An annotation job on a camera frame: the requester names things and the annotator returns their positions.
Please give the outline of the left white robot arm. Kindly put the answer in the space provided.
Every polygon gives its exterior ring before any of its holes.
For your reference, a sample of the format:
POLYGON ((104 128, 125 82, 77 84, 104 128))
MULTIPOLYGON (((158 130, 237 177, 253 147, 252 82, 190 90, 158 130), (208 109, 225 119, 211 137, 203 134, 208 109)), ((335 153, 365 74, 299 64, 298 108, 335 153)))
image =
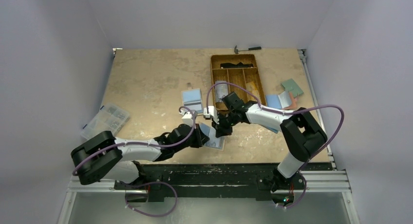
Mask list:
POLYGON ((82 185, 102 179, 130 184, 144 177, 139 161, 159 162, 172 158, 185 148, 200 148, 209 141, 199 124, 181 124, 150 140, 128 141, 103 131, 71 152, 77 176, 82 185))

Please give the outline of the beige snap card holder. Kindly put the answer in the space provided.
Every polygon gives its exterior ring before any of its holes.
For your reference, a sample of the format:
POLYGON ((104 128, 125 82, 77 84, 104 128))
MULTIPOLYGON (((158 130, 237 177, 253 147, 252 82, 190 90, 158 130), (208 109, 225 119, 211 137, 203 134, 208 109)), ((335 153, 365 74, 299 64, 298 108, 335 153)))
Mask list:
POLYGON ((203 146, 211 149, 217 149, 217 150, 224 150, 225 146, 225 138, 224 137, 216 137, 216 130, 208 126, 205 123, 199 123, 199 128, 202 131, 204 135, 206 135, 209 140, 206 141, 203 146))

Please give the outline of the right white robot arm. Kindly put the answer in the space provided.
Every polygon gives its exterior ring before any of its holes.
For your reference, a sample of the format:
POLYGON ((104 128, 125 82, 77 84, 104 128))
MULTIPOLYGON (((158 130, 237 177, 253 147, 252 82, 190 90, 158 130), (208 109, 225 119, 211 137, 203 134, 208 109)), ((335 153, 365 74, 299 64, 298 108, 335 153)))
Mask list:
POLYGON ((263 183, 271 190, 287 189, 310 158, 327 142, 327 135, 315 118, 305 108, 283 111, 269 108, 256 101, 244 102, 235 92, 223 98, 227 112, 220 113, 214 106, 204 108, 204 118, 212 121, 217 138, 229 136, 238 123, 256 124, 283 134, 288 153, 273 170, 271 179, 263 183))

